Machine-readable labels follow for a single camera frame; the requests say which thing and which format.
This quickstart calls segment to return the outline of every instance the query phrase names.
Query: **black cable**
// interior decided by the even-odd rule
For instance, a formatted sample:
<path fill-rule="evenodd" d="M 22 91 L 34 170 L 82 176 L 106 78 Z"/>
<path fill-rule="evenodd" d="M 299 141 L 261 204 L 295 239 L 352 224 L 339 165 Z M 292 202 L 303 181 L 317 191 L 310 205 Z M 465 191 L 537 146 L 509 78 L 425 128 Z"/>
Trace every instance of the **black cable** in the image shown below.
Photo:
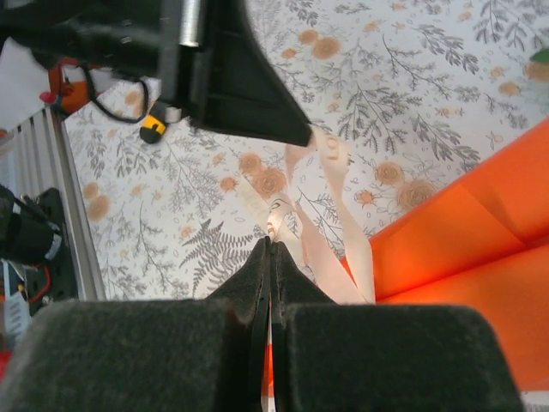
<path fill-rule="evenodd" d="M 87 97 L 89 100 L 95 104 L 95 106 L 100 109 L 108 118 L 111 118 L 113 120 L 116 120 L 118 122 L 126 123 L 126 124 L 136 124 L 141 122 L 145 117 L 148 115 L 148 86 L 145 81 L 140 78 L 137 82 L 141 84 L 143 89 L 143 108 L 142 108 L 142 115 L 139 118 L 124 118 L 121 116 L 118 116 L 117 114 L 114 114 L 109 109 L 107 109 L 103 104 L 97 99 L 97 90 L 95 89 L 94 79 L 92 78 L 92 75 L 89 71 L 89 68 L 87 66 L 80 66 L 82 71 L 84 72 L 84 77 L 86 79 L 86 87 L 87 87 Z"/>

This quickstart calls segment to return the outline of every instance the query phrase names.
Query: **floral wallpaper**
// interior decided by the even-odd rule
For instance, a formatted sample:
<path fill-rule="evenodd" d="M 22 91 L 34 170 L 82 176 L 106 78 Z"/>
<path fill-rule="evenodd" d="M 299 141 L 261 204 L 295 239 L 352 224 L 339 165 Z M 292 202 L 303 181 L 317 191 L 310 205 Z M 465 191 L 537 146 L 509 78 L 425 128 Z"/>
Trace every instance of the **floral wallpaper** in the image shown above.
<path fill-rule="evenodd" d="M 311 122 L 351 145 L 345 201 L 387 227 L 549 113 L 544 0 L 249 0 L 256 40 Z M 102 99 L 137 116 L 138 88 Z M 235 192 L 287 188 L 282 144 L 174 125 L 148 146 L 93 106 L 66 121 L 110 299 L 203 297 L 264 233 Z M 338 255 L 341 225 L 315 156 L 291 191 Z"/>

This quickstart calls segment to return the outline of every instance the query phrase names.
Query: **metal rod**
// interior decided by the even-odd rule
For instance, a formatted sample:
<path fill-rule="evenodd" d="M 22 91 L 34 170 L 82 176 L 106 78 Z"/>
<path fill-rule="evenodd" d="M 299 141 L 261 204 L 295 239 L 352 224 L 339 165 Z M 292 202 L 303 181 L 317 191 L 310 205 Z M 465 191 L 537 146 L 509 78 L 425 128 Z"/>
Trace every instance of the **metal rod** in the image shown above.
<path fill-rule="evenodd" d="M 181 19 L 180 45 L 198 47 L 198 22 L 200 16 L 200 0 L 183 0 L 183 16 Z"/>

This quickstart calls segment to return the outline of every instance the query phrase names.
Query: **yellow label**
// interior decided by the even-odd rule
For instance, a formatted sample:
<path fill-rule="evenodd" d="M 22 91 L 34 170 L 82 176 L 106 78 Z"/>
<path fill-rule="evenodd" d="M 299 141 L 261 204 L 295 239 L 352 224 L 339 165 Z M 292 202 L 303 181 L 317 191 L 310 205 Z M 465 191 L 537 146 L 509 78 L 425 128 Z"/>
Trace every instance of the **yellow label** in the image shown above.
<path fill-rule="evenodd" d="M 166 131 L 166 127 L 162 124 L 162 122 L 150 114 L 147 115 L 147 117 L 145 117 L 145 121 L 143 122 L 143 127 L 154 130 L 155 126 L 156 131 L 158 131 L 161 135 Z"/>

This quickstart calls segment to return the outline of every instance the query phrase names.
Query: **red component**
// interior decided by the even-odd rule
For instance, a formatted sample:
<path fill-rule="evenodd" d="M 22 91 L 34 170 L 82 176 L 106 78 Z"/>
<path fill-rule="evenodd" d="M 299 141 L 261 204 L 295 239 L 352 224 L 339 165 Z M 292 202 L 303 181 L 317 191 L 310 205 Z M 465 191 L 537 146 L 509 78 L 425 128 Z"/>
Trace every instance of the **red component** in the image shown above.
<path fill-rule="evenodd" d="M 354 277 L 353 277 L 353 274 L 351 273 L 351 268 L 349 268 L 349 264 L 347 263 L 347 258 L 344 257 L 340 262 L 341 262 L 341 266 L 343 266 L 343 269 L 347 271 L 349 276 L 351 276 L 351 280 L 354 282 Z"/>
<path fill-rule="evenodd" d="M 44 297 L 45 294 L 47 294 L 48 290 L 50 290 L 51 288 L 51 274 L 50 274 L 50 270 L 48 269 L 47 266 L 44 266 L 42 268 L 44 270 L 44 273 L 45 273 L 45 276 L 47 278 L 47 282 L 45 284 L 45 286 L 42 288 L 42 290 L 40 290 L 35 296 L 33 296 L 32 298 L 30 298 L 28 300 L 28 303 L 35 303 L 35 302 L 38 302 L 40 299 L 42 299 Z"/>
<path fill-rule="evenodd" d="M 42 100 L 47 105 L 52 105 L 53 103 L 55 103 L 56 98 L 56 95 L 52 92 L 40 93 L 40 100 Z"/>
<path fill-rule="evenodd" d="M 0 382 L 2 381 L 3 373 L 8 367 L 8 361 L 10 356 L 10 352 L 0 352 Z"/>
<path fill-rule="evenodd" d="M 264 376 L 263 376 L 263 384 L 264 387 L 262 388 L 263 394 L 267 395 L 268 397 L 275 397 L 275 387 L 274 387 L 274 380 L 273 380 L 273 345 L 269 344 L 266 348 L 266 356 L 265 356 L 265 369 L 264 369 Z"/>

